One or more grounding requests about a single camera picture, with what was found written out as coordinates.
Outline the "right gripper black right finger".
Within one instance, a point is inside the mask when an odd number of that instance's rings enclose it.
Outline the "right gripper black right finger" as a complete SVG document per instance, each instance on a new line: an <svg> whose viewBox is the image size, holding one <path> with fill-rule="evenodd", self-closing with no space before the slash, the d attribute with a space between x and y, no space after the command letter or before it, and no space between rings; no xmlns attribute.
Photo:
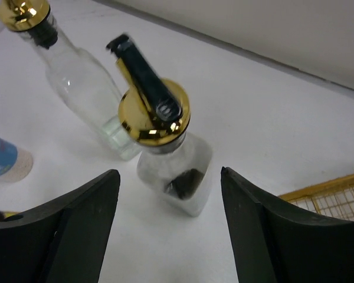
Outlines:
<svg viewBox="0 0 354 283"><path fill-rule="evenodd" d="M230 167L221 191L239 282L354 282L354 222L288 203Z"/></svg>

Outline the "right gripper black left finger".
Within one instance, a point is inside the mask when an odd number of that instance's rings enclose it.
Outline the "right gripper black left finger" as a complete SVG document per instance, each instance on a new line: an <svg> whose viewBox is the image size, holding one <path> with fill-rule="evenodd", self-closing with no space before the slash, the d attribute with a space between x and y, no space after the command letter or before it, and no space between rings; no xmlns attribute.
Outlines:
<svg viewBox="0 0 354 283"><path fill-rule="evenodd" d="M119 188L111 169L0 221L0 282L98 282Z"/></svg>

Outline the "short glass cruet gold spout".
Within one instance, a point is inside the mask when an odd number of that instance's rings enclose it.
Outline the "short glass cruet gold spout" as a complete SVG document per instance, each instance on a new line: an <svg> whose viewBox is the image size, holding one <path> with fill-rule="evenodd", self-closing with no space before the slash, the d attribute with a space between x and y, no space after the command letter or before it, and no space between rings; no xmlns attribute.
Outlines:
<svg viewBox="0 0 354 283"><path fill-rule="evenodd" d="M211 192L212 147L188 131L191 108L186 91L177 82L159 77L127 34L111 40L106 48L116 56L129 85L118 117L142 148L139 179L172 206L199 216Z"/></svg>

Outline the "tall glass cruet gold spout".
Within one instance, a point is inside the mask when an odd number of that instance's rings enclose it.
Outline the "tall glass cruet gold spout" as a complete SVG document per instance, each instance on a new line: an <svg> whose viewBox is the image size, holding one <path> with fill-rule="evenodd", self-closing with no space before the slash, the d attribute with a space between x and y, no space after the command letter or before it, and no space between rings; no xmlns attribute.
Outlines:
<svg viewBox="0 0 354 283"><path fill-rule="evenodd" d="M0 20L28 42L45 63L45 75L64 104L122 160L140 153L121 126L122 95L109 72L58 26L48 1L1 1Z"/></svg>

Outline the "white bottle blue label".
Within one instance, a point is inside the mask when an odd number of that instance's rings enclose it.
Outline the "white bottle blue label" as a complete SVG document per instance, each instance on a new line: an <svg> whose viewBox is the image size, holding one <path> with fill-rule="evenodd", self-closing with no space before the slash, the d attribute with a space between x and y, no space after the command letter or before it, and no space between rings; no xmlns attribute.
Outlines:
<svg viewBox="0 0 354 283"><path fill-rule="evenodd" d="M18 182L25 178L33 167L32 154L0 138L0 179Z"/></svg>

